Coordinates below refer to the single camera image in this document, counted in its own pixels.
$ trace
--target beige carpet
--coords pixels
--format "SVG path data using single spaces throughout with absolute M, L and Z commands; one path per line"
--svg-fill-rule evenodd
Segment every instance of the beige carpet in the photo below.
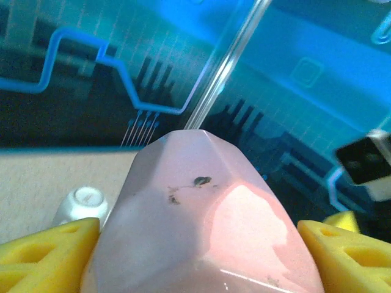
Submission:
M 73 189 L 100 189 L 111 208 L 135 153 L 0 156 L 0 244 L 48 228 Z

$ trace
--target white cup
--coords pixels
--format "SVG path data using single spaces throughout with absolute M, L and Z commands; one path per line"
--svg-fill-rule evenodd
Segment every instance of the white cup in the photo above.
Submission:
M 108 214 L 108 203 L 103 193 L 96 188 L 82 186 L 64 198 L 54 216 L 52 226 L 92 217 L 99 218 L 102 229 Z

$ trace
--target rose quartz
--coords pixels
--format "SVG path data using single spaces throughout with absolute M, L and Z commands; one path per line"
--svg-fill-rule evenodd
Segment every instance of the rose quartz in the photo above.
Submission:
M 210 177 L 203 185 L 198 177 Z M 271 189 L 237 147 L 174 131 L 140 151 L 83 293 L 324 292 Z

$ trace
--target blue line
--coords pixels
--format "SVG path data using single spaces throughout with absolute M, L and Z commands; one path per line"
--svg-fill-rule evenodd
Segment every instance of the blue line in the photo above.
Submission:
M 99 39 L 93 35 L 77 31 L 76 29 L 73 29 L 71 27 L 60 27 L 53 32 L 50 38 L 45 62 L 43 63 L 41 78 L 38 83 L 0 77 L 0 89 L 21 93 L 42 93 L 49 85 L 51 74 L 53 72 L 53 66 L 56 61 L 57 52 L 59 49 L 59 44 L 63 38 L 73 40 L 94 48 L 98 48 L 98 54 L 95 59 L 96 63 L 100 63 L 118 70 L 123 85 L 125 86 L 126 91 L 128 92 L 130 100 L 135 109 L 161 112 L 172 115 L 180 115 L 185 111 L 189 101 L 186 101 L 184 107 L 182 108 L 174 108 L 140 101 L 137 91 L 134 88 L 132 80 L 128 74 L 128 71 L 126 70 L 125 64 L 120 59 L 116 59 L 106 55 L 106 51 L 109 47 L 109 42 Z

